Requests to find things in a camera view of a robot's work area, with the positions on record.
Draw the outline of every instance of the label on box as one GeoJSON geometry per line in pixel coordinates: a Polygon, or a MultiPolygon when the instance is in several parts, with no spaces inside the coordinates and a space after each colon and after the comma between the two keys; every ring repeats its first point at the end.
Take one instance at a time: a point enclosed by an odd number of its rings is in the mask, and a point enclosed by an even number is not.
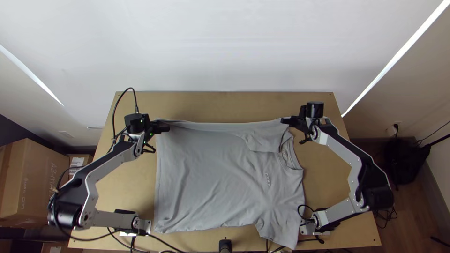
{"type": "Polygon", "coordinates": [[[49,253],[61,253],[61,247],[51,247],[49,253]]]}
{"type": "Polygon", "coordinates": [[[84,163],[84,157],[73,157],[72,161],[70,162],[70,168],[73,168],[73,167],[75,167],[75,168],[69,170],[69,175],[74,175],[75,172],[77,172],[80,169],[80,168],[76,168],[76,167],[83,166],[83,163],[84,163]]]}

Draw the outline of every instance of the t-shirt sleeve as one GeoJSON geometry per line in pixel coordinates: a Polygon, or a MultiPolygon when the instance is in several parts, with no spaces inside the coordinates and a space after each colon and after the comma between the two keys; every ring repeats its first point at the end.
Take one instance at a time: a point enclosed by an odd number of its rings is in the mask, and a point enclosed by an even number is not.
{"type": "Polygon", "coordinates": [[[255,222],[259,236],[295,250],[299,236],[300,219],[286,210],[268,211],[255,222]]]}

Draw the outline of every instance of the wall outlet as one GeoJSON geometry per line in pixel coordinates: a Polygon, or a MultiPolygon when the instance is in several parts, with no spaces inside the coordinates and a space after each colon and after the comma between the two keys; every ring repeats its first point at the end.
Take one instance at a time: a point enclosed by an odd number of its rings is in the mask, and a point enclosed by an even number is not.
{"type": "Polygon", "coordinates": [[[395,136],[395,134],[397,133],[397,129],[394,126],[390,126],[386,129],[386,133],[389,137],[395,136]]]}

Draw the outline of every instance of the baseboard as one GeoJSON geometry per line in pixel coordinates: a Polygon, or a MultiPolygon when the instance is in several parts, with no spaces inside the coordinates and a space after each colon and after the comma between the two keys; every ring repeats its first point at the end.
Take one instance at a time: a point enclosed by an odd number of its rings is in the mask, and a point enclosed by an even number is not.
{"type": "Polygon", "coordinates": [[[426,162],[423,164],[418,177],[422,181],[425,195],[430,206],[432,206],[431,210],[436,218],[437,227],[442,237],[440,239],[450,241],[450,211],[445,204],[444,197],[442,197],[435,177],[426,162]]]}

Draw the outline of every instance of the printed logo on shirt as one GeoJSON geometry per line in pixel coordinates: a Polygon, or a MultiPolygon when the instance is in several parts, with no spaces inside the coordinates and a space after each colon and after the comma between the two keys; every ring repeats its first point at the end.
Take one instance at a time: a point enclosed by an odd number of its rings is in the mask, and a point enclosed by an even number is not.
{"type": "Polygon", "coordinates": [[[266,176],[266,182],[267,182],[267,186],[270,186],[270,177],[268,173],[264,173],[264,175],[266,176]]]}

